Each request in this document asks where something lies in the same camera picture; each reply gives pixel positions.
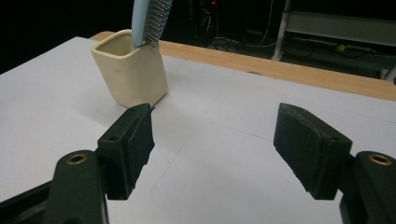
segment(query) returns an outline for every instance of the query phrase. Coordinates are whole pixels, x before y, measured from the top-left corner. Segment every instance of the blue brush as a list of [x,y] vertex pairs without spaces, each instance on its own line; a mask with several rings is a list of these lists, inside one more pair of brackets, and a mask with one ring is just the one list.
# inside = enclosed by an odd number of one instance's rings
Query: blue brush
[[132,50],[144,41],[156,48],[171,10],[172,0],[134,0]]

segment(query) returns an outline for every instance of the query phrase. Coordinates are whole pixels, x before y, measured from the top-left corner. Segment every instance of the square ceramic cup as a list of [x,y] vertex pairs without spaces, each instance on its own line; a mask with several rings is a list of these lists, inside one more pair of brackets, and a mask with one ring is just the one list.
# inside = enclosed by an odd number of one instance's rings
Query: square ceramic cup
[[122,30],[91,48],[114,100],[127,108],[155,105],[167,92],[163,58],[158,47],[143,45],[131,52],[131,30]]

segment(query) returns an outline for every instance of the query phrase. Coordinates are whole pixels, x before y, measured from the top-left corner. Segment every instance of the brush handle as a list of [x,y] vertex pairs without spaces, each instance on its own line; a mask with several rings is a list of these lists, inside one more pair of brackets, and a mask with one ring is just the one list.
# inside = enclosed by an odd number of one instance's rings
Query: brush handle
[[132,14],[132,50],[143,44],[149,0],[134,0]]

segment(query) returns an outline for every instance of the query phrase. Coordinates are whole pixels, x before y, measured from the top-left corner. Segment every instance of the white tabletop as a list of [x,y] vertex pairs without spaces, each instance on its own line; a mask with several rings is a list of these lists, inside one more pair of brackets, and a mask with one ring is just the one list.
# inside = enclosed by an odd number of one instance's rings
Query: white tabletop
[[[63,155],[95,150],[125,111],[90,48],[73,38],[0,76],[0,201],[51,180]],[[341,223],[273,146],[279,103],[309,110],[352,139],[352,154],[396,157],[396,102],[163,56],[169,92],[152,113],[156,147],[110,223]]]

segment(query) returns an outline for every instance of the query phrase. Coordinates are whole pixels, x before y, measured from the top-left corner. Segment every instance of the wooden table edge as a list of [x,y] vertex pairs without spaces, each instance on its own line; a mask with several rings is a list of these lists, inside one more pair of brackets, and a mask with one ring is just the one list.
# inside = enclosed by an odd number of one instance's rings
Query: wooden table edge
[[[91,39],[101,41],[112,34],[114,32],[104,31],[92,36]],[[160,51],[163,55],[198,63],[208,63],[324,89],[396,101],[396,86],[385,80],[338,73],[292,63],[275,62],[168,41],[160,41]]]

